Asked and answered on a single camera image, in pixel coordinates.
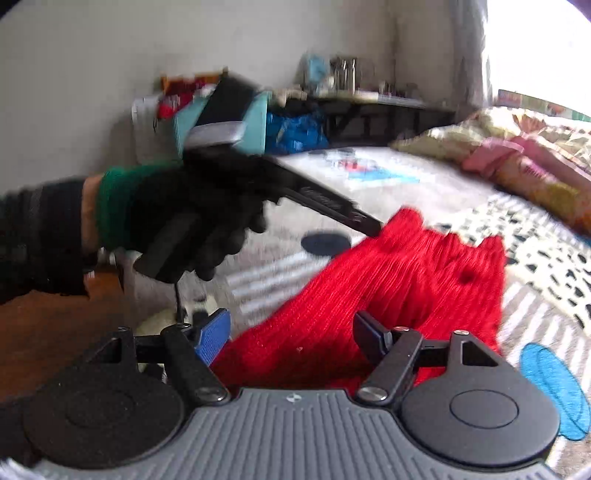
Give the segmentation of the dark sleeved left forearm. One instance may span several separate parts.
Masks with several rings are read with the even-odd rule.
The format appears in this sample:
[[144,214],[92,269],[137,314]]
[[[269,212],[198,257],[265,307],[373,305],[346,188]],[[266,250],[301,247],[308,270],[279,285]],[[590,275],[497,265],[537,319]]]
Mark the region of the dark sleeved left forearm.
[[23,188],[1,197],[1,302],[37,291],[86,296],[84,277],[109,243],[105,175]]

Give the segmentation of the black gloved left hand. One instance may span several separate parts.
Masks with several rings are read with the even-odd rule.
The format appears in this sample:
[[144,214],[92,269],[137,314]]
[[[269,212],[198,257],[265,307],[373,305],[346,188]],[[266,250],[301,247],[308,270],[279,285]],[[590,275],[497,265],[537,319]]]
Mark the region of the black gloved left hand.
[[140,253],[136,271],[163,283],[186,272],[209,280],[249,232],[266,230],[280,180],[263,158],[236,152],[111,169],[95,197],[97,244]]

